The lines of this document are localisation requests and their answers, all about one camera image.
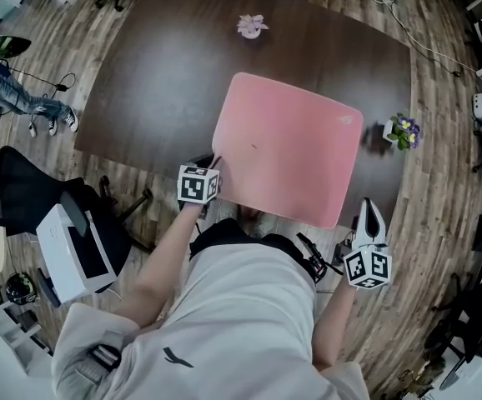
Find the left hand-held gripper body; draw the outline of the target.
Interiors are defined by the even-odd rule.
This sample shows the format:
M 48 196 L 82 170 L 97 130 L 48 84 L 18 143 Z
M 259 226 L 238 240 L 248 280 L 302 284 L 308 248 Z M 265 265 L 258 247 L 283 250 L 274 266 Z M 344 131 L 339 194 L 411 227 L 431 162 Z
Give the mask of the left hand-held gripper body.
M 196 157 L 179 167 L 177 180 L 177 200 L 179 208 L 185 204 L 199 204 L 202 209 L 200 219 L 207 217 L 209 204 L 218 197 L 222 187 L 220 169 L 213 170 L 214 154 Z

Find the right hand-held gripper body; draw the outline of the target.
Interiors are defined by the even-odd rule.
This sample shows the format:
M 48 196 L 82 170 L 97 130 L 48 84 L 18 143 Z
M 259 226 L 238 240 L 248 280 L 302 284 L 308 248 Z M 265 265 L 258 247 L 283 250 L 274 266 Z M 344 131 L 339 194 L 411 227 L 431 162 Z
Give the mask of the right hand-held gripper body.
M 359 230 L 350 239 L 339 242 L 334 249 L 334 258 L 343 264 L 344 277 L 355 288 L 375 289 L 389 284 L 392 272 L 392 257 L 383 233 L 376 237 Z

